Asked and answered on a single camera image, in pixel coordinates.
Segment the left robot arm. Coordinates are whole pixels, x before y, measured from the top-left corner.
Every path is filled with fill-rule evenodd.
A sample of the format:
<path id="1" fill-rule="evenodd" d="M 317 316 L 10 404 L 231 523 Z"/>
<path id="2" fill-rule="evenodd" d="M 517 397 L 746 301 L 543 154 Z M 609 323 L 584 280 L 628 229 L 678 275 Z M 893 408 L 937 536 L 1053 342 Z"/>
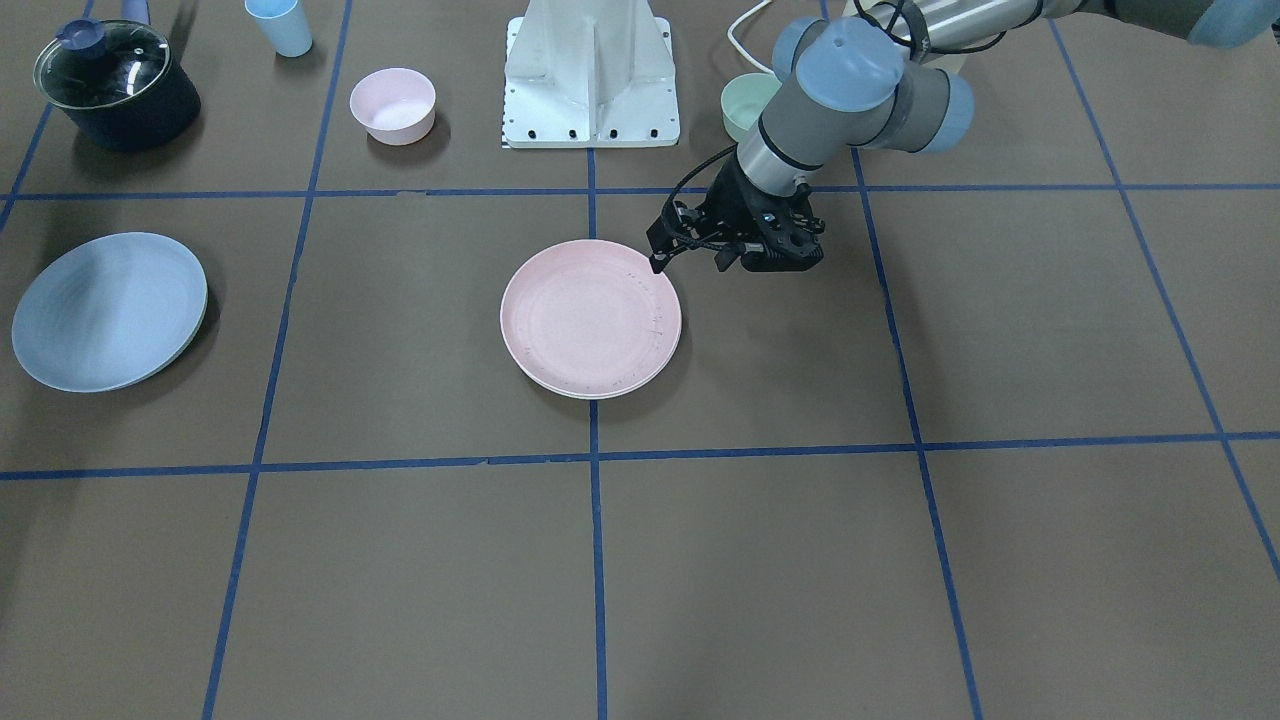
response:
<path id="1" fill-rule="evenodd" d="M 824 254 L 812 177 L 845 149 L 943 152 L 974 117 L 969 83 L 937 56 L 982 53 L 1007 32 L 1076 13 L 1189 44 L 1233 49 L 1277 20 L 1275 1 L 858 1 L 851 15 L 803 18 L 774 44 L 780 88 L 695 208 L 669 196 L 649 227 L 662 273 L 701 249 L 726 270 L 804 272 Z"/>

